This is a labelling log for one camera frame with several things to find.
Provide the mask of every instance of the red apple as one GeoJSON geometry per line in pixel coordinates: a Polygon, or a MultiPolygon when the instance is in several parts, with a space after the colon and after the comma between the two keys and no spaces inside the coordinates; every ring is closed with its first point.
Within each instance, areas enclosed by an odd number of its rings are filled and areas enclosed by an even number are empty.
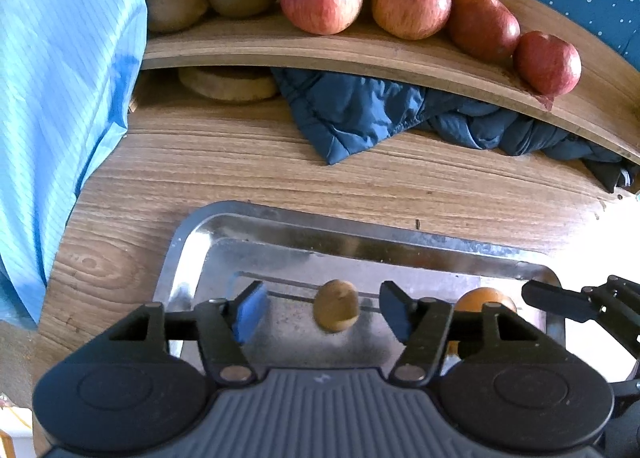
{"type": "Polygon", "coordinates": [[[451,0],[372,0],[373,19],[383,30],[415,41],[442,30],[451,0]]]}
{"type": "Polygon", "coordinates": [[[280,0],[282,12],[305,32],[332,35],[356,20],[362,0],[280,0]]]}
{"type": "Polygon", "coordinates": [[[447,30],[457,47],[484,62],[504,62],[520,39],[518,20],[499,0],[453,0],[447,30]]]}
{"type": "Polygon", "coordinates": [[[558,96],[575,88],[582,64],[573,44],[542,32],[528,32],[520,38],[513,54],[513,66],[536,91],[558,96]]]}

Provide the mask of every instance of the ribbed gray surface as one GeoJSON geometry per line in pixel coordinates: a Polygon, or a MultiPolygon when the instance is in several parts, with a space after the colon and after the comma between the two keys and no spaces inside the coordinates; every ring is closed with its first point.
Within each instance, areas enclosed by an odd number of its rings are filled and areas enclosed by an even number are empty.
{"type": "MultiPolygon", "coordinates": [[[[55,450],[50,458],[74,455],[55,450]]],[[[272,370],[222,393],[191,433],[148,458],[506,458],[453,430],[427,394],[376,370],[272,370]]],[[[558,455],[602,458],[592,448],[558,455]]]]}

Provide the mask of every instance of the curved wooden shelf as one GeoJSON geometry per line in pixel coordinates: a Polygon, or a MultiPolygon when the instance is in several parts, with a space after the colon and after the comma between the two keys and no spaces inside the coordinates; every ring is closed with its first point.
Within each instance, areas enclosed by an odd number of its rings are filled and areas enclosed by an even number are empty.
{"type": "Polygon", "coordinates": [[[214,18],[150,38],[143,69],[245,64],[330,70],[420,84],[497,104],[562,127],[640,163],[640,72],[587,30],[535,0],[502,0],[523,30],[572,42],[583,74],[577,88],[551,102],[529,91],[507,67],[460,52],[446,37],[402,41],[366,18],[345,32],[311,36],[283,15],[214,18]]]}

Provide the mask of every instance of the blue jacket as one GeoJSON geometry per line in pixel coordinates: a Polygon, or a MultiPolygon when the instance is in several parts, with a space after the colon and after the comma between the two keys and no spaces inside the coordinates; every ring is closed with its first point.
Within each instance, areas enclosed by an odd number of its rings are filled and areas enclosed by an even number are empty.
{"type": "Polygon", "coordinates": [[[557,160],[580,158],[609,192],[630,185],[638,172],[638,166],[594,142],[466,96],[344,73],[271,72],[300,131],[330,165],[416,127],[471,149],[500,148],[511,156],[541,150],[557,160]]]}

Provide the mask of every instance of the stainless steel tray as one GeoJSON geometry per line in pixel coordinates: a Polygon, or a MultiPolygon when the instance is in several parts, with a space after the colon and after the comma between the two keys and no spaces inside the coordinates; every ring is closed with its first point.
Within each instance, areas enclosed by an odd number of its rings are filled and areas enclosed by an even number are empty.
{"type": "MultiPolygon", "coordinates": [[[[564,345],[564,319],[526,306],[522,284],[560,286],[541,253],[466,239],[382,227],[243,202],[207,205],[175,232],[154,295],[168,311],[217,297],[234,298],[254,279],[271,297],[266,318],[244,346],[269,366],[379,366],[386,373],[404,346],[378,309],[392,279],[410,296],[455,303],[481,285],[511,296],[518,313],[564,345]],[[361,315],[350,330],[322,332],[313,321],[316,289],[331,279],[356,285],[361,315]]],[[[172,341],[172,354],[200,367],[195,343],[172,341]]]]}

